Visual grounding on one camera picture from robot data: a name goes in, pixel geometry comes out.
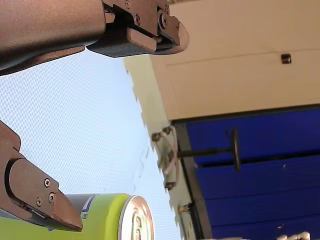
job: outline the beige wall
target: beige wall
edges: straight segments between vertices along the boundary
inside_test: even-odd
[[[319,12],[319,0],[172,5],[190,46],[151,57],[168,118],[320,103]],[[281,53],[292,64],[281,64]]]

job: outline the blue door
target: blue door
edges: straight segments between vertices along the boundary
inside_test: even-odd
[[[188,123],[192,149],[228,146],[232,126],[248,162],[240,172],[221,166],[232,162],[228,153],[195,158],[213,237],[272,240],[308,231],[320,238],[320,110]]]

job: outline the gray frame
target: gray frame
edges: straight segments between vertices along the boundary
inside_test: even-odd
[[[185,124],[175,124],[177,133],[177,139],[179,142],[180,150],[187,151],[191,150],[191,145],[189,141],[189,136],[187,133],[187,128]],[[201,235],[204,239],[211,239],[212,236],[212,229],[209,222],[209,217],[207,214],[207,208],[205,204],[205,200],[202,196],[200,191],[198,180],[195,173],[195,168],[197,164],[193,157],[185,157],[181,159],[181,163],[184,166],[184,171],[186,175],[186,181],[188,183],[189,191],[191,194],[191,199],[194,203],[194,207],[197,213],[197,220],[199,221],[198,224],[200,226]]]

